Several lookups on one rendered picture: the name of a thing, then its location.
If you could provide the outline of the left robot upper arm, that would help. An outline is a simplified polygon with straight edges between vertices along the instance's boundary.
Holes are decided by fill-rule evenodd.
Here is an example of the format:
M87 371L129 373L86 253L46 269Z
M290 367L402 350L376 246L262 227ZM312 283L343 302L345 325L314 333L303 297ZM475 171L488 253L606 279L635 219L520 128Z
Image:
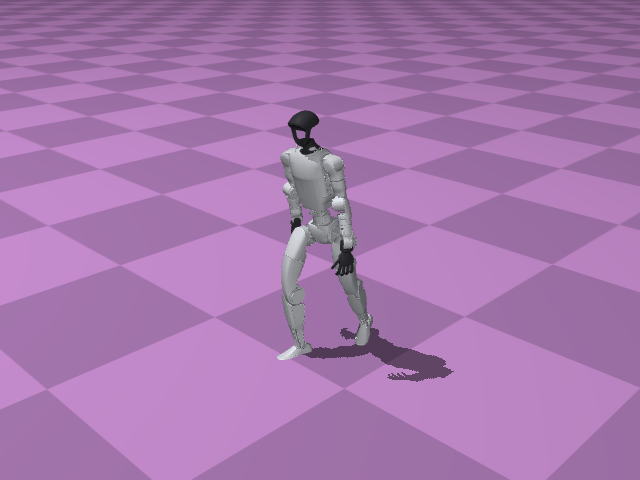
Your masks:
M321 157L323 169L329 175L335 198L332 200L334 211L345 211L344 198L346 195L346 182L344 177L344 162L341 157L325 154Z

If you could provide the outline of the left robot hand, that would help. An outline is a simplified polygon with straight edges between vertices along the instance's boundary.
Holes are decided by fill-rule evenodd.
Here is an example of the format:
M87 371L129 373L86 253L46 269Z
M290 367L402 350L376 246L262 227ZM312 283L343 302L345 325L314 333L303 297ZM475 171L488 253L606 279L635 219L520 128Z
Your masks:
M352 273L353 272L353 263L354 263L354 259L353 259L353 256L351 254L351 252L353 251L353 247L351 249L343 249L343 247L344 247L344 242L343 242L343 239L341 239L341 241L340 241L340 251L341 251L341 253L339 255L338 260L331 267L331 269L334 269L335 266L339 263L338 272L335 273L335 274L339 275L340 272L341 272L341 269L342 269L342 273L340 274L340 276L343 276L344 274L348 275L349 272ZM349 268L350 268L350 271L349 271ZM346 269L346 272L345 272L345 269Z

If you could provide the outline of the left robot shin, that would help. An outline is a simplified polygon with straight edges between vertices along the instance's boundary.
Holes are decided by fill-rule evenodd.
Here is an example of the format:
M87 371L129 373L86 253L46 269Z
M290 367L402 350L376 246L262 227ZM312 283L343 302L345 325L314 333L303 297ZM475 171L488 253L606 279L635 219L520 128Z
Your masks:
M367 306L366 292L363 288L362 280L357 280L357 283L358 283L358 294L356 296L349 294L347 299L351 309L360 320L360 323L362 324L365 321L366 325L368 326L369 318L368 318L367 309L366 309L366 306Z

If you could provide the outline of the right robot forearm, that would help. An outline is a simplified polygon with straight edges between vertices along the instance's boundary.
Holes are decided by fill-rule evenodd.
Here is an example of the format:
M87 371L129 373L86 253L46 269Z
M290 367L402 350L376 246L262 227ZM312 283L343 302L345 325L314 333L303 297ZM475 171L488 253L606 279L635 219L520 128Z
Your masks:
M286 198L289 203L290 213L292 215L292 222L294 222L295 218L300 218L302 223L303 215L302 215L302 208L301 208L301 203L298 195L295 198L290 198L289 196L286 195Z

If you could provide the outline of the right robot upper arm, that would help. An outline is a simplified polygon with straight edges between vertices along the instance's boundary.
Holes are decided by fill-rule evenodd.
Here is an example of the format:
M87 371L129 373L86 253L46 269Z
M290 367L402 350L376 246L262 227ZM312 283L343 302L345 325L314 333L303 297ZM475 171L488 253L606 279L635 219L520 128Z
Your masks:
M281 162L284 166L285 177L288 179L288 182L285 183L283 186L283 192L290 198L295 198L298 195L295 187L294 179L291 173L291 167L289 162L289 155L293 149L295 148L290 148L286 150L280 156Z

